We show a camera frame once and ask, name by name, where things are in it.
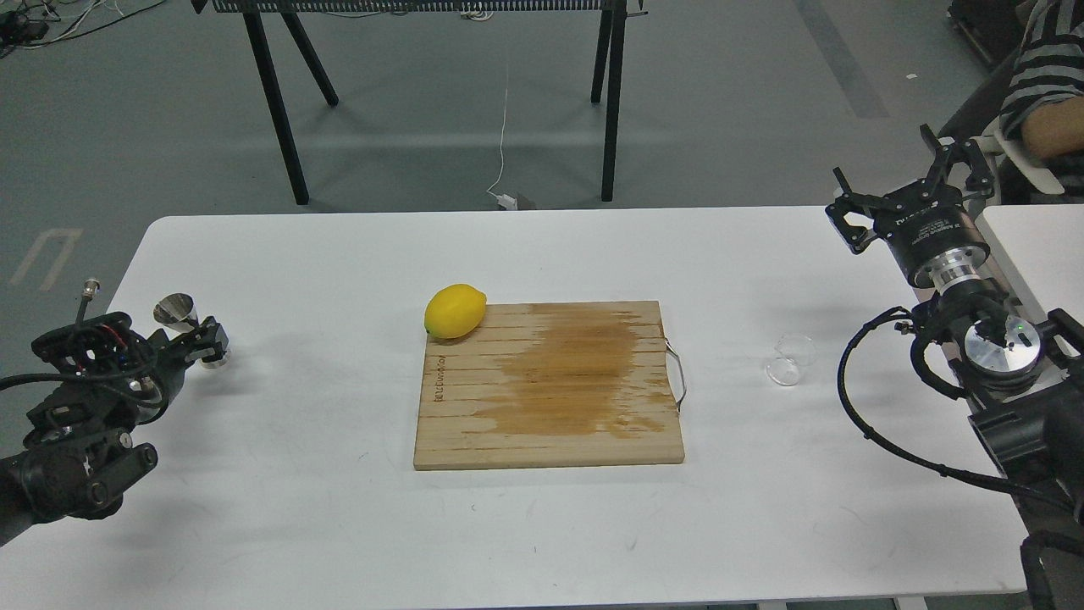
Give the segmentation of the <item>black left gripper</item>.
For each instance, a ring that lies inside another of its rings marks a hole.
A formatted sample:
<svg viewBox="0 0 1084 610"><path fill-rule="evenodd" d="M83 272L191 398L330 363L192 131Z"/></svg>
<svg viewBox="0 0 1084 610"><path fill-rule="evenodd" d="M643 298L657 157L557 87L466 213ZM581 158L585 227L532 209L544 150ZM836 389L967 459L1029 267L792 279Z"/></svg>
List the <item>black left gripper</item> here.
<svg viewBox="0 0 1084 610"><path fill-rule="evenodd" d="M158 420L182 389L183 363L223 367L230 339L214 317L171 343L163 330L144 339L116 312L43 333L30 349L66 380L27 414L24 447Z"/></svg>

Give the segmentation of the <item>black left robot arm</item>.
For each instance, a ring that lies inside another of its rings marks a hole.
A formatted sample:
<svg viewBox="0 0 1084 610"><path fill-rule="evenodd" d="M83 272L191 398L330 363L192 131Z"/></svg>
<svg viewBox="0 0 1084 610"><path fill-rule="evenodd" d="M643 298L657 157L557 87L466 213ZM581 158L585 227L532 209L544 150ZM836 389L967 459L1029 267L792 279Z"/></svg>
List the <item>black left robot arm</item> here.
<svg viewBox="0 0 1084 610"><path fill-rule="evenodd" d="M133 441L136 428L163 417L194 363L212 366L229 354L214 317L175 337L144 337L131 324L116 312L49 330L31 348L55 372L3 379L3 389L57 382L28 412L23 451L3 459L3 543L31 525L119 510L124 492L158 466L156 447Z"/></svg>

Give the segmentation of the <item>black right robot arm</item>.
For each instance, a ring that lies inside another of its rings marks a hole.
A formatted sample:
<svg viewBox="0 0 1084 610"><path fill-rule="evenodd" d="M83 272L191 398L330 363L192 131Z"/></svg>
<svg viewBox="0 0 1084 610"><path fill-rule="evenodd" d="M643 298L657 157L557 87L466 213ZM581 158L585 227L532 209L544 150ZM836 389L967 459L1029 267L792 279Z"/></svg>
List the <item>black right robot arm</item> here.
<svg viewBox="0 0 1084 610"><path fill-rule="evenodd" d="M922 177L883 196L862 194L842 169L826 208L852 254L883 241L911 288L932 290L914 308L890 308L846 345L837 369L841 405L865 439L944 478L995 493L1049 503L1081 522L1081 323L1060 308L1032 323L1015 312L1009 293L984 278L990 258L967 202L998 194L992 158L1003 154L1044 194L1064 186L1021 143L988 126L957 140L919 128L933 161ZM971 426L999 476L975 473L918 457L865 421L846 389L849 359L872 330L892 323L913 336L909 363L938 394L971 402Z"/></svg>

